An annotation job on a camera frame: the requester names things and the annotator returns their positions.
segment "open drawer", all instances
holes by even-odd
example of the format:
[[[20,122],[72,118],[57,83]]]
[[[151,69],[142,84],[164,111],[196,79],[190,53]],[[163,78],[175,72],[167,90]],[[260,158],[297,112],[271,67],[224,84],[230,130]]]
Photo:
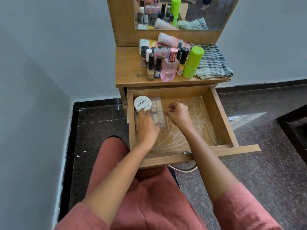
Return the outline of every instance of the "open drawer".
[[[168,104],[173,101],[187,105],[194,127],[217,156],[260,151],[258,145],[239,147],[213,85],[128,88],[127,119],[130,149],[136,144],[133,101],[138,96],[160,97],[163,111],[166,111]],[[185,137],[166,115],[164,118],[166,126],[160,131],[153,149],[142,161],[140,169],[194,160],[193,155],[189,153]]]

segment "mirror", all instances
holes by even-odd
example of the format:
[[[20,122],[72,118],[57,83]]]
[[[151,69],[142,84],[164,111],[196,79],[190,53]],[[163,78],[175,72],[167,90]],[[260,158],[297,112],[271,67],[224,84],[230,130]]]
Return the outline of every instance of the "mirror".
[[[235,0],[133,0],[136,30],[222,30]]]

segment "white wall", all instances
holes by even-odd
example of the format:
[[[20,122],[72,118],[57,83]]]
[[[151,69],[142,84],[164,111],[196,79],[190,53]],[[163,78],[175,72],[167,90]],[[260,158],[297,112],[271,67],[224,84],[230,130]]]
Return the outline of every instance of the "white wall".
[[[72,101],[0,26],[0,229],[51,229]]]
[[[307,0],[239,0],[217,45],[234,72],[218,87],[307,79]]]
[[[106,0],[1,0],[0,24],[72,100],[119,97]]]

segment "checkered towel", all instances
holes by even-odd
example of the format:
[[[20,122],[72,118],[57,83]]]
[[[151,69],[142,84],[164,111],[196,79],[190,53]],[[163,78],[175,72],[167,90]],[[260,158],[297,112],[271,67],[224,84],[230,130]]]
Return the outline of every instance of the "checkered towel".
[[[196,19],[192,22],[178,21],[177,27],[181,30],[209,30],[204,18]]]
[[[192,44],[191,47],[202,47],[205,51],[196,69],[196,75],[204,80],[212,77],[232,77],[233,72],[228,67],[224,55],[215,43]]]

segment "metal drawer handle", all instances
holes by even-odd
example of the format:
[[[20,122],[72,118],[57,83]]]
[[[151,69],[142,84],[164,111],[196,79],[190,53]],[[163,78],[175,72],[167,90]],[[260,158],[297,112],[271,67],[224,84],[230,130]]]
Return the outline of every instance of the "metal drawer handle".
[[[173,170],[179,172],[179,173],[184,173],[184,174],[187,174],[187,173],[191,173],[193,172],[194,170],[197,169],[197,165],[195,165],[193,168],[189,169],[189,170],[182,170],[182,169],[179,169],[179,168],[176,168],[172,165],[168,165],[168,167],[172,168]]]

